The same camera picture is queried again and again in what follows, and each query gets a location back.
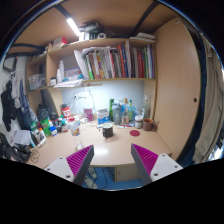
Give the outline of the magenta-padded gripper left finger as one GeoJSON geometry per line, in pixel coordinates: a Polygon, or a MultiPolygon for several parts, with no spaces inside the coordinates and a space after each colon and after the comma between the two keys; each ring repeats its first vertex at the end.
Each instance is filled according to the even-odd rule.
{"type": "Polygon", "coordinates": [[[94,146],[87,146],[68,157],[59,157],[45,168],[56,176],[81,186],[94,156],[94,146]]]}

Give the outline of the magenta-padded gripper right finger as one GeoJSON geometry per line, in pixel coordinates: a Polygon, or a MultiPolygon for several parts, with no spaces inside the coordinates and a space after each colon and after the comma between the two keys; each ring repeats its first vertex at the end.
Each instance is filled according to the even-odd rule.
{"type": "Polygon", "coordinates": [[[182,167],[167,154],[157,155],[136,144],[131,145],[131,154],[143,185],[157,181],[182,169],[182,167]]]}

